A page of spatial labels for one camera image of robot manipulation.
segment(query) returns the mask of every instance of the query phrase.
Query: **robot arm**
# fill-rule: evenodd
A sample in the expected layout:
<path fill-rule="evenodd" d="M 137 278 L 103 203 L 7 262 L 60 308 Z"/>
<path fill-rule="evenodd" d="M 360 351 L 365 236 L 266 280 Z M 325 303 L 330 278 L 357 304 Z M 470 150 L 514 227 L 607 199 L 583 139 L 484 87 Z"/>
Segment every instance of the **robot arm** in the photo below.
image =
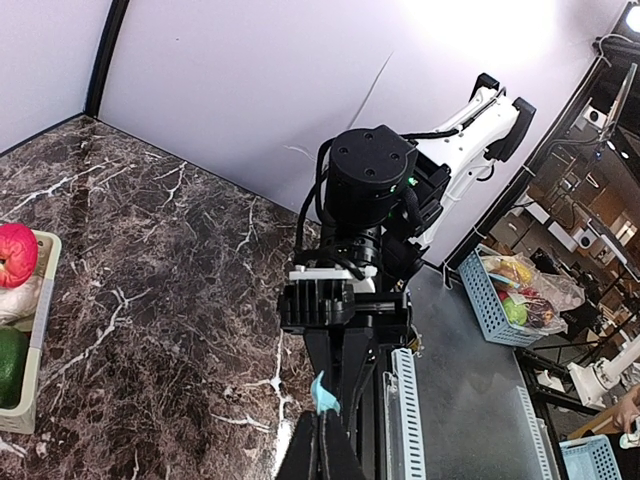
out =
<path fill-rule="evenodd" d="M 462 129 L 465 120 L 474 115 L 478 115 L 477 120 Z M 492 175 L 494 164 L 499 159 L 487 154 L 488 146 L 509 135 L 519 115 L 517 104 L 501 92 L 480 87 L 465 108 L 437 129 L 459 129 L 457 135 L 436 140 L 418 140 L 417 148 L 423 155 L 436 164 L 446 163 L 451 169 L 451 180 L 440 201 L 442 213 L 429 230 L 412 239 L 412 242 L 423 249 L 428 248 L 442 222 L 471 185 L 478 179 Z"/>
<path fill-rule="evenodd" d="M 346 131 L 320 147 L 316 181 L 299 216 L 295 269 L 278 308 L 281 328 L 304 337 L 315 374 L 323 373 L 321 386 L 341 412 L 303 417 L 279 479 L 293 478 L 296 469 L 296 478 L 323 478 L 323 464 L 364 478 L 351 473 L 358 465 L 353 451 L 345 459 L 344 448 L 332 454 L 317 447 L 330 441 L 320 427 L 330 419 L 336 445 L 353 439 L 371 372 L 391 350 L 411 343 L 407 282 L 456 202 L 496 161 L 509 159 L 535 113 L 504 93 L 481 75 L 470 103 L 435 132 L 399 135 L 382 125 Z M 314 199 L 320 244 L 304 249 L 303 222 Z M 301 461 L 299 452 L 313 458 Z"/>

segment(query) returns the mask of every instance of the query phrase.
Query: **dark marble surface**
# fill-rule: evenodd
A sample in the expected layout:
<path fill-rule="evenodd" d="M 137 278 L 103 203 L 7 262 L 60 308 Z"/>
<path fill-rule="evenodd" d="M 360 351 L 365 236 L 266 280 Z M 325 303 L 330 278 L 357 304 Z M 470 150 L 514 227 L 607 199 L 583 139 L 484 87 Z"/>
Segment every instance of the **dark marble surface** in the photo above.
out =
<path fill-rule="evenodd" d="M 311 382 L 275 311 L 295 216 L 86 118 L 0 178 L 0 220 L 63 242 L 36 434 L 0 432 L 0 479 L 272 478 Z"/>

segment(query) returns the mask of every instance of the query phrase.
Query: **metal table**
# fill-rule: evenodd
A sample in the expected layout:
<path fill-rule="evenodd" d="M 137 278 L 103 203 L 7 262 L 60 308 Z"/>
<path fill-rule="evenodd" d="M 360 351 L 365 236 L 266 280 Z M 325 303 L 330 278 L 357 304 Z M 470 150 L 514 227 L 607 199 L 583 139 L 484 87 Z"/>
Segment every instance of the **metal table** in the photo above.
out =
<path fill-rule="evenodd" d="M 485 342 L 464 290 L 423 268 L 411 281 L 427 479 L 539 480 L 513 349 Z"/>

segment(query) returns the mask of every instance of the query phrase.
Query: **red apple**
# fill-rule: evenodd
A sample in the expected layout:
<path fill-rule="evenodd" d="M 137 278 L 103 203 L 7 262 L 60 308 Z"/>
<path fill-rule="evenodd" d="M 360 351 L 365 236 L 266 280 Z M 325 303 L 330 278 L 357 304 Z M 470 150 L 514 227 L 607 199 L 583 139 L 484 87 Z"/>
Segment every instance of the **red apple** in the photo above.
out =
<path fill-rule="evenodd" d="M 38 263 L 38 240 L 19 223 L 0 226 L 0 287 L 15 288 L 26 282 Z"/>

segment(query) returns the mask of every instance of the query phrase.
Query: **white backdrop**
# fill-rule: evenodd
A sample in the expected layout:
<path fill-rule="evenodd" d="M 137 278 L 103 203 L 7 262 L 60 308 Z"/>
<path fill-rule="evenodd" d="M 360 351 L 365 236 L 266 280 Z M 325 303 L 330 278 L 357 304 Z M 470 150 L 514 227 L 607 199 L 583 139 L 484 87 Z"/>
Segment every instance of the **white backdrop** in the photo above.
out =
<path fill-rule="evenodd" d="M 110 0 L 0 0 L 0 152 L 82 112 Z"/>
<path fill-rule="evenodd" d="M 427 260 L 439 264 L 541 139 L 622 0 L 136 0 L 101 118 L 298 210 L 315 151 L 352 125 L 424 131 L 479 73 L 538 113 L 514 158 L 475 185 Z"/>

